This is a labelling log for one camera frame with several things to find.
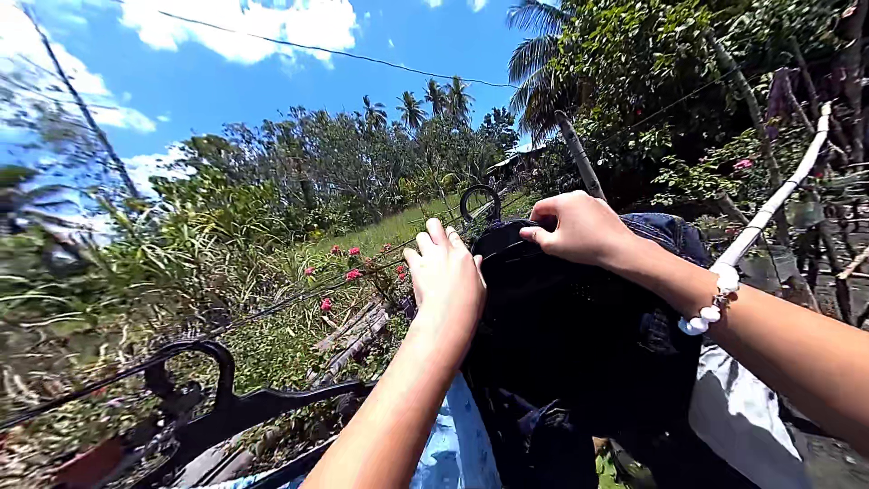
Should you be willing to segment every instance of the bracelet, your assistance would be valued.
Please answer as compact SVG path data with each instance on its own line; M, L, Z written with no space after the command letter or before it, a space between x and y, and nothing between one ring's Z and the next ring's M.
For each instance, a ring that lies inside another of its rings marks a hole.
M711 323L721 320L721 310L730 302L730 294L740 289L740 275L730 265L715 264L709 271L718 275L715 284L718 286L718 294L712 299L712 305L700 309L700 316L686 321L679 319L679 329L687 335L696 336L709 330Z

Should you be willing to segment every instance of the tall grass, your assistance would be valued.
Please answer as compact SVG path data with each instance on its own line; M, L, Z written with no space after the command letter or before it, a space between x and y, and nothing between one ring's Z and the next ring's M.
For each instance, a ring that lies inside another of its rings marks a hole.
M501 201L508 204L520 195L520 192L509 193L502 197ZM449 195L446 203L441 200L433 200L424 203L422 207L419 205L411 207L357 232L340 237L323 238L311 246L310 250L322 253L334 245L338 245L342 250L359 247L364 256L371 256L376 254L386 243L398 245L416 236L420 231L425 231L426 220L429 218L439 218L442 222L459 219L453 226L456 229L462 229L464 221L459 217L459 198L458 195ZM533 203L532 197L519 198L508 208L502 209L501 215L506 218L522 214L529 208L529 202ZM473 196L469 199L468 210L473 212L474 209L483 204L485 204L484 198Z

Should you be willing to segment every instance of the pink flower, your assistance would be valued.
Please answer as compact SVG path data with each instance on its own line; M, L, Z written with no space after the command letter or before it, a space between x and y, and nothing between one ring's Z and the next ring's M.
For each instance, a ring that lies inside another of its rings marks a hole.
M752 166L754 166L754 161L752 161L750 159L744 159L744 160L740 161L739 163L735 164L733 166L733 169L734 170L745 170L747 168L751 168Z

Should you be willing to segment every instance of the sky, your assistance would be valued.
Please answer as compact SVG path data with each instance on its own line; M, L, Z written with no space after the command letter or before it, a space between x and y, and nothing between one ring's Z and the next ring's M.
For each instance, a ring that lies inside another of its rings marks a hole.
M159 10L240 32L379 58L417 70L507 82L507 62L530 34L509 30L516 0L36 0L26 3L58 61L94 107L132 177L163 175L172 144L259 124L302 105L354 111L362 97L398 118L397 97L422 98L428 77L184 22ZM0 71L26 57L36 84L52 65L17 0L0 0ZM511 88L471 84L473 124L508 104Z

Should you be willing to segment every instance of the light blue fabric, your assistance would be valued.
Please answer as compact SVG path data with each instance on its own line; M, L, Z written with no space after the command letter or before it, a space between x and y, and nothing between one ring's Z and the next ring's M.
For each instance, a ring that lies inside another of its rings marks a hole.
M229 480L201 489L244 489L273 471ZM304 476L281 486L296 489ZM434 420L411 489L501 489L492 444L465 378L453 379Z

